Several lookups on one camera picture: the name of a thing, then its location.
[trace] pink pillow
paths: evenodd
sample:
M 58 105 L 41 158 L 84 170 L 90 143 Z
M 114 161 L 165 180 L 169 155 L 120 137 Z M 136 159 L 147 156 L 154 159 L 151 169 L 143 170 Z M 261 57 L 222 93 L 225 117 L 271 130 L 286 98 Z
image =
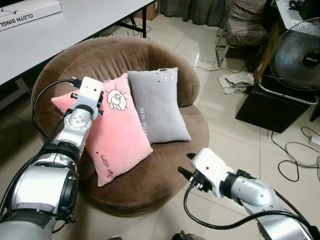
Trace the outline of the pink pillow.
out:
M 128 74 L 105 81 L 103 91 L 100 109 L 104 113 L 92 121 L 85 146 L 98 175 L 98 187 L 129 171 L 153 151 L 130 94 Z M 65 113 L 76 101 L 70 94 L 53 97 L 51 102 Z

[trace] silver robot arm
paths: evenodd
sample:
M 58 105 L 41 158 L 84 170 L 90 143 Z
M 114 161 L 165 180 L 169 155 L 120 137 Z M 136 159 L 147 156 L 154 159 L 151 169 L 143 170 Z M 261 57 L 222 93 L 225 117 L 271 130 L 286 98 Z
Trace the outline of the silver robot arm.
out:
M 189 180 L 197 189 L 206 192 L 212 190 L 218 198 L 225 196 L 233 199 L 242 205 L 250 215 L 266 211 L 289 213 L 282 206 L 275 190 L 270 185 L 246 175 L 235 174 L 233 169 L 209 148 L 203 148 L 191 159 L 193 159 L 192 166 L 196 172 Z M 261 216 L 257 218 L 257 221 L 258 228 L 266 240 L 316 240 L 297 220 L 284 215 Z
M 103 83 L 84 77 L 64 128 L 45 144 L 14 186 L 0 222 L 0 240 L 49 240 L 57 220 L 73 222 L 78 180 L 77 162 L 92 120 L 102 114 Z

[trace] plaid cushion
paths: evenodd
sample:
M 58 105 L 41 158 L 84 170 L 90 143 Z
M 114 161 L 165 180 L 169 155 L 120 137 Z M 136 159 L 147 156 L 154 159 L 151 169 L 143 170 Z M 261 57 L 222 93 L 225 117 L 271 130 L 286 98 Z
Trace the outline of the plaid cushion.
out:
M 242 21 L 258 21 L 267 0 L 233 0 L 229 17 Z
M 267 31 L 258 23 L 229 18 L 226 22 L 225 41 L 232 46 L 252 46 L 261 44 Z

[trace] floor tile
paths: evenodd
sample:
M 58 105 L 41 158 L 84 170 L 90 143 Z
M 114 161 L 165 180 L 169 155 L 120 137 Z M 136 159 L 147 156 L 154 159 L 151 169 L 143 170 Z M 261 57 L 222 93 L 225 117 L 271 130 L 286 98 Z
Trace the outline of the floor tile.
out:
M 183 21 L 181 17 L 166 17 L 162 14 L 151 21 L 152 29 L 172 34 L 186 34 L 192 26 L 191 20 Z
M 225 95 L 206 88 L 199 109 L 206 117 L 211 131 L 259 146 L 259 127 L 235 119 L 246 97 L 244 94 Z
M 175 51 L 179 54 L 211 62 L 215 60 L 214 50 L 214 43 L 200 41 L 188 36 L 185 36 L 175 48 Z
M 194 71 L 199 79 L 200 87 L 204 88 L 207 84 L 210 72 L 200 70 L 199 68 L 194 68 Z
M 235 236 L 237 239 L 259 239 L 259 231 L 254 221 L 230 230 L 213 230 L 194 222 L 184 211 L 184 194 L 185 190 L 180 191 L 163 207 L 151 240 L 170 240 L 174 234 L 181 230 L 207 240 L 234 240 Z M 187 206 L 189 211 L 197 218 L 216 225 L 231 224 L 244 217 L 193 193 L 188 196 Z
M 317 121 L 310 122 L 305 117 L 299 117 L 284 132 L 282 133 L 275 132 L 273 134 L 273 139 L 276 143 L 278 143 L 282 147 L 284 147 L 285 144 L 288 142 L 299 142 L 299 143 L 308 145 L 309 139 L 301 133 L 301 127 L 303 126 L 309 127 L 314 131 L 316 131 L 317 133 L 320 133 L 320 125 Z M 307 135 L 308 134 L 311 135 L 311 133 L 308 130 L 305 130 L 305 133 Z M 260 128 L 261 148 L 286 156 L 287 154 L 271 141 L 271 134 L 272 134 L 271 130 Z M 314 153 L 314 151 L 309 150 L 304 146 L 299 146 L 297 144 L 290 144 L 288 146 L 288 149 L 290 153 L 292 153 L 293 156 L 296 157 L 297 159 L 302 161 L 304 160 L 305 162 L 309 162 L 308 159 L 310 159 L 311 162 L 314 162 L 314 157 L 316 156 L 316 153 Z
M 0 116 L 0 196 L 19 168 L 36 155 L 43 143 L 37 131 L 15 117 Z
M 209 148 L 217 154 L 227 166 L 231 167 L 234 173 L 238 169 L 241 169 L 256 178 L 260 177 L 259 147 L 211 131 Z M 195 188 L 192 192 L 244 216 L 249 215 L 242 206 L 235 203 L 232 199 L 227 197 L 218 198 L 211 191 L 206 193 Z
M 205 88 L 202 87 L 202 86 L 199 88 L 198 96 L 196 97 L 193 105 L 199 107 L 199 103 L 200 103 L 200 100 L 201 100 L 201 98 L 202 98 L 202 94 L 204 93 L 204 90 L 205 90 Z
M 126 27 L 117 27 L 114 32 L 112 32 L 113 36 L 118 36 L 118 37 L 136 37 L 136 38 L 142 38 L 142 34 L 138 31 L 134 31 L 131 29 L 128 29 Z
M 224 93 L 223 88 L 221 88 L 221 86 L 220 86 L 218 77 L 223 76 L 223 75 L 231 75 L 233 73 L 228 70 L 219 69 L 216 64 L 213 65 L 212 69 L 216 70 L 216 71 L 210 72 L 210 76 L 208 78 L 208 81 L 207 81 L 205 87 L 208 89 L 214 90 L 214 91 L 218 91 L 220 93 Z M 231 70 L 235 73 L 237 72 L 237 70 L 234 68 L 230 68 L 229 70 Z M 247 75 L 248 73 L 245 71 L 242 71 L 241 73 L 237 73 L 237 74 L 238 75 L 239 74 L 240 75 Z
M 207 25 L 193 25 L 187 32 L 186 36 L 192 39 L 206 41 L 210 43 L 216 43 L 218 27 Z
M 197 69 L 197 70 L 201 70 L 201 71 L 207 71 L 207 70 L 211 70 L 212 66 L 214 64 L 213 61 L 205 61 L 196 57 L 192 57 L 192 56 L 187 56 L 184 54 L 179 54 L 181 57 L 183 57 L 188 63 L 190 63 L 190 65 L 192 67 L 194 67 L 193 69 Z
M 88 205 L 88 203 L 86 202 L 85 198 L 80 193 L 78 193 L 75 209 L 73 211 L 73 219 L 75 220 L 75 222 L 77 222 L 79 217 L 84 213 L 83 209 L 85 208 L 86 205 Z M 58 221 L 54 229 L 58 229 L 62 224 L 63 224 L 63 221 Z M 74 226 L 75 226 L 75 223 L 66 224 L 60 231 L 52 234 L 51 239 L 65 240 L 67 238 L 68 233 L 71 231 L 71 229 Z
M 151 31 L 147 33 L 147 36 L 151 40 L 164 45 L 171 50 L 174 50 L 175 47 L 180 43 L 181 39 L 185 36 L 185 34 L 178 32 L 176 34 L 171 34 L 167 31 L 152 28 Z
M 150 240 L 159 214 L 160 210 L 139 217 L 116 217 L 87 203 L 66 239 L 106 240 L 121 236 L 124 240 Z
M 22 95 L 13 103 L 2 109 L 0 114 L 7 114 L 29 124 L 33 124 L 31 96 L 27 93 Z
M 261 180 L 268 183 L 287 198 L 312 224 L 320 226 L 320 187 L 315 169 L 299 168 L 300 180 L 290 182 L 280 175 L 277 165 L 284 160 L 282 155 L 261 150 Z M 294 165 L 281 166 L 288 177 L 296 178 Z
M 215 61 L 215 65 L 213 66 L 213 69 L 217 69 L 218 63 Z M 248 71 L 247 67 L 245 66 L 245 61 L 243 59 L 237 59 L 237 58 L 227 58 L 225 57 L 220 68 L 230 69 L 239 71 L 241 68 L 243 68 L 244 71 Z
M 312 113 L 314 112 L 315 108 L 316 108 L 316 106 L 314 106 L 314 105 L 313 105 L 313 106 L 310 106 L 310 107 L 301 115 L 301 117 L 309 120 L 310 117 L 311 117 L 311 115 L 312 115 Z

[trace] table leg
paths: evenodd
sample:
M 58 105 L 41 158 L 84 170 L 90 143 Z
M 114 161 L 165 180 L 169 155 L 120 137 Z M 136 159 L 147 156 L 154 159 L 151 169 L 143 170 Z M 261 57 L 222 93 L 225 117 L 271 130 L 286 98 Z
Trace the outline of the table leg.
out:
M 135 21 L 135 17 L 133 15 L 130 16 L 130 20 L 131 20 L 131 23 L 132 23 L 132 26 L 137 26 L 136 24 L 136 21 Z
M 147 37 L 147 7 L 142 8 L 142 36 Z

